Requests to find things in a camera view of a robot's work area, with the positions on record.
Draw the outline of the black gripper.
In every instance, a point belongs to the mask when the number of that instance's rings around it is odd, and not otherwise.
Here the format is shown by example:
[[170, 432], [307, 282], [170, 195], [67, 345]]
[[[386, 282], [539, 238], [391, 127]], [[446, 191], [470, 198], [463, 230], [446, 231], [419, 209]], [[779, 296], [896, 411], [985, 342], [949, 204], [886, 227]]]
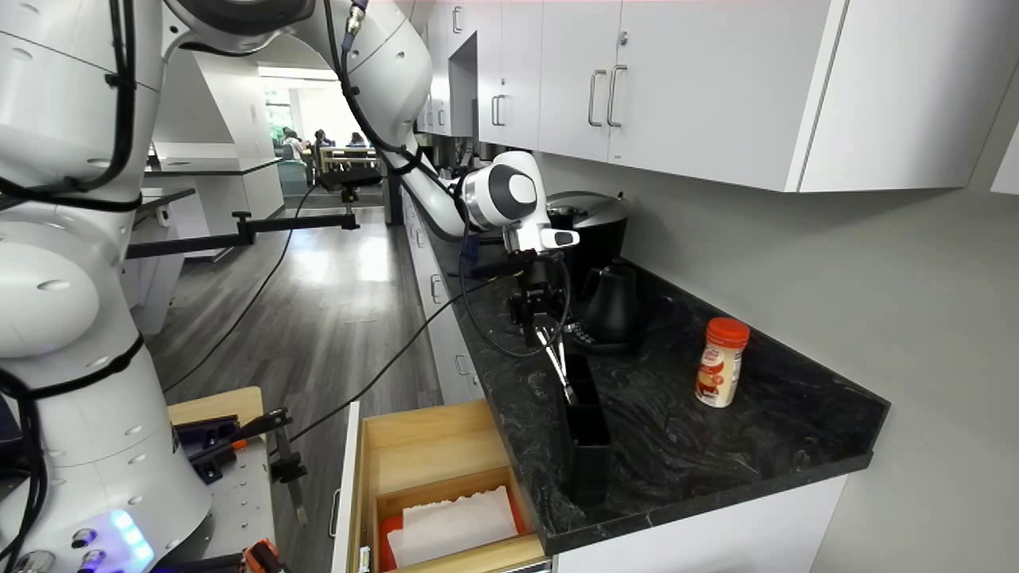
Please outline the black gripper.
[[535, 257], [518, 278], [517, 292], [510, 298], [513, 317], [518, 326], [535, 326], [548, 317], [550, 326], [565, 326], [570, 317], [574, 287], [570, 264], [565, 255]]

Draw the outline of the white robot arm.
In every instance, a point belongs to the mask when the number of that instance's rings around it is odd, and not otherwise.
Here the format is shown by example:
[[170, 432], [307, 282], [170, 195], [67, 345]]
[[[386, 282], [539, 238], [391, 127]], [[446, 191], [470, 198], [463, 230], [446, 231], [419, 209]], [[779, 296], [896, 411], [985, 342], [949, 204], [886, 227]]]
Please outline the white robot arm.
[[137, 235], [163, 209], [143, 171], [172, 53], [281, 35], [330, 65], [432, 227], [518, 257], [576, 241], [529, 152], [437, 178], [413, 135], [430, 50], [396, 0], [0, 0], [4, 573], [152, 573], [207, 522], [121, 266], [186, 249]]

